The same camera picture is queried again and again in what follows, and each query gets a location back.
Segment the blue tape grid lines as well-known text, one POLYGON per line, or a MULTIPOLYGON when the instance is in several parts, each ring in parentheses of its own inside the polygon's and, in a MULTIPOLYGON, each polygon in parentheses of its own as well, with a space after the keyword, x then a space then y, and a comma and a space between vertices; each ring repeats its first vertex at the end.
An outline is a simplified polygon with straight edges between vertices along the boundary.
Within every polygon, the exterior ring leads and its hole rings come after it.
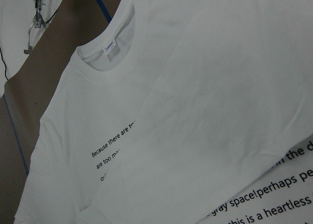
POLYGON ((120 0, 63 0, 21 69, 6 84, 1 102, 8 113, 15 173, 26 177, 30 155, 46 110, 66 64, 77 46, 97 37, 114 16, 120 0))

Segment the white printed t-shirt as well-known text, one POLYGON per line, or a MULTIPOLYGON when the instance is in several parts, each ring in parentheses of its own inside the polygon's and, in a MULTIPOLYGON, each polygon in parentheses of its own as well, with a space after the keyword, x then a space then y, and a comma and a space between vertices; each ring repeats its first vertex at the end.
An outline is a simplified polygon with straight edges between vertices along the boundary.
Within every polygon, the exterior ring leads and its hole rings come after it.
POLYGON ((40 120, 17 224, 195 224, 313 133, 313 0, 121 0, 40 120))

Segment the metal hook clamp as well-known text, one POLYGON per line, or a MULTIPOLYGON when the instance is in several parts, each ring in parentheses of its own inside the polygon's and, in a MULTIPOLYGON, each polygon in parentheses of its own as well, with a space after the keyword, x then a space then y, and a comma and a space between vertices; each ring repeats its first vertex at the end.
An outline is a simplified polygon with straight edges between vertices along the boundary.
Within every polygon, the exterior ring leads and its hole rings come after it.
POLYGON ((41 11, 42 11, 42 6, 43 6, 43 0, 35 0, 35 16, 32 19, 29 29, 28 29, 28 41, 27 41, 27 48, 24 49, 24 54, 29 55, 32 50, 33 47, 30 44, 30 34, 31 34, 31 30, 32 28, 46 28, 46 22, 44 21, 42 15, 41 15, 41 11))

